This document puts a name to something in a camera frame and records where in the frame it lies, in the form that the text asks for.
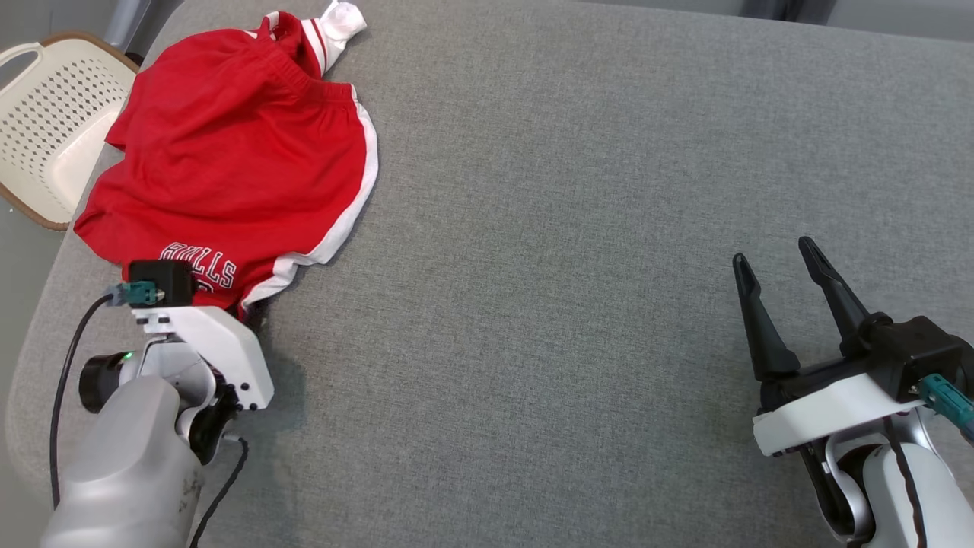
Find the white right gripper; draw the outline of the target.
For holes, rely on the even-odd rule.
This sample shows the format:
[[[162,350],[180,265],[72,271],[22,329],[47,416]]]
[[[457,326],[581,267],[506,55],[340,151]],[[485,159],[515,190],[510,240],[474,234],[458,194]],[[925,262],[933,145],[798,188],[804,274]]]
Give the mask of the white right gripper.
[[[841,337],[842,356],[865,354],[860,326],[870,313],[813,238],[801,237],[799,251],[811,280],[826,298]],[[921,402],[895,401],[866,372],[790,401],[781,392],[781,384],[774,381],[796,375],[799,358],[779,336],[762,304],[761,285],[743,253],[734,254],[733,271],[753,372],[762,382],[759,396],[765,412],[753,419],[753,436],[762,454],[771,457],[818,439],[865,428],[898,413],[905,413],[897,422],[905,437],[925,446],[925,414],[916,410]]]

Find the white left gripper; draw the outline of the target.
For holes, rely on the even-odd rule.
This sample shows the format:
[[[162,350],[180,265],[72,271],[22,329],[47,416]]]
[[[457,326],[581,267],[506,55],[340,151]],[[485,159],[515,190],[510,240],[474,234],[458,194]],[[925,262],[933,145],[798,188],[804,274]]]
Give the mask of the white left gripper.
[[[174,334],[232,384],[244,409],[268,408],[274,384],[256,334],[227,311],[212,306],[132,310],[148,334]]]

